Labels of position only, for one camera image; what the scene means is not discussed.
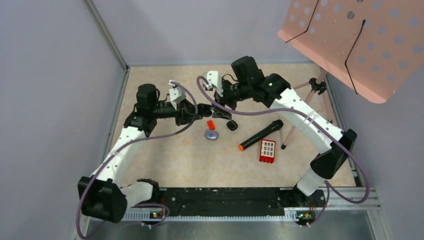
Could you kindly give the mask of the lavender earbud charging case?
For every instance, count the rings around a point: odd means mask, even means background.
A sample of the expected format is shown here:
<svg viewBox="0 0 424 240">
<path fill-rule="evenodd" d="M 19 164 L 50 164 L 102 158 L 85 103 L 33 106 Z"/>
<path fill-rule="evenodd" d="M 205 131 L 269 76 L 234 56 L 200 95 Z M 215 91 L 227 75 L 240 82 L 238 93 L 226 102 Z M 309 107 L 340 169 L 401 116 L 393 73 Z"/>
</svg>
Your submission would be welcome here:
<svg viewBox="0 0 424 240">
<path fill-rule="evenodd" d="M 219 133 L 215 130 L 208 129 L 205 134 L 205 138 L 211 141 L 215 141 L 219 138 Z"/>
</svg>

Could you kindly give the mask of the black earbud charging case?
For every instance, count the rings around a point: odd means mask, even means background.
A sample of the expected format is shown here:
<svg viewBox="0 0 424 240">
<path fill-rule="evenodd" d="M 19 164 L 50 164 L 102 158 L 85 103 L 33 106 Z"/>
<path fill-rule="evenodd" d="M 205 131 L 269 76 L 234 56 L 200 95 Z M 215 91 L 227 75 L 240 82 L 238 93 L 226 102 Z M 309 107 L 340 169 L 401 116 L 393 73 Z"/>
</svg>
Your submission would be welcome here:
<svg viewBox="0 0 424 240">
<path fill-rule="evenodd" d="M 197 105 L 197 114 L 203 118 L 211 117 L 213 114 L 212 106 L 210 104 L 199 103 Z"/>
</svg>

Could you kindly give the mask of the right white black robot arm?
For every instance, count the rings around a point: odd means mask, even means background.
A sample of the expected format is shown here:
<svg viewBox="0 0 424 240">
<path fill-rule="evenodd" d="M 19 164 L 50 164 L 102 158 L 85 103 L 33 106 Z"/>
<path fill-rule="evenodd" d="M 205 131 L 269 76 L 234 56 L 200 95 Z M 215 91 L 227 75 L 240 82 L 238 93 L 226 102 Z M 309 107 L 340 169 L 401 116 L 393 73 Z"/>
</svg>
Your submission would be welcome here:
<svg viewBox="0 0 424 240">
<path fill-rule="evenodd" d="M 270 113 L 279 113 L 302 132 L 318 151 L 293 192 L 294 202 L 307 206 L 314 198 L 313 193 L 332 179 L 347 160 L 357 134 L 327 121 L 279 74 L 265 76 L 253 57 L 243 56 L 235 60 L 231 68 L 236 76 L 235 83 L 224 80 L 218 71 L 212 70 L 205 72 L 204 79 L 200 80 L 206 90 L 215 91 L 214 117 L 229 118 L 238 102 L 252 99 L 266 106 Z"/>
</svg>

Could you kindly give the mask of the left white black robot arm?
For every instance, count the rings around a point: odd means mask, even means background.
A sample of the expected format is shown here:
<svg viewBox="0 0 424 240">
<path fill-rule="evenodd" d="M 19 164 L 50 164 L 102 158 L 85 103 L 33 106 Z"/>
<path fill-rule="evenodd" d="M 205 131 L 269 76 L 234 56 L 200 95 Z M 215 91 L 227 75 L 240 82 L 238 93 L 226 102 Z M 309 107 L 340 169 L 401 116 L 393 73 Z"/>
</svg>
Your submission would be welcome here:
<svg viewBox="0 0 424 240">
<path fill-rule="evenodd" d="M 122 187 L 124 175 L 137 151 L 153 140 L 152 132 L 158 119 L 174 119 L 177 126 L 188 129 L 196 120 L 211 115 L 211 107 L 196 103 L 193 95 L 181 84 L 170 81 L 169 100 L 160 100 L 160 91 L 154 84 L 138 87 L 136 103 L 125 119 L 119 138 L 103 163 L 91 176 L 83 176 L 77 185 L 80 202 L 77 215 L 85 215 L 111 223 L 118 223 L 126 211 L 144 202 L 154 207 L 160 202 L 156 182 L 140 180 Z"/>
</svg>

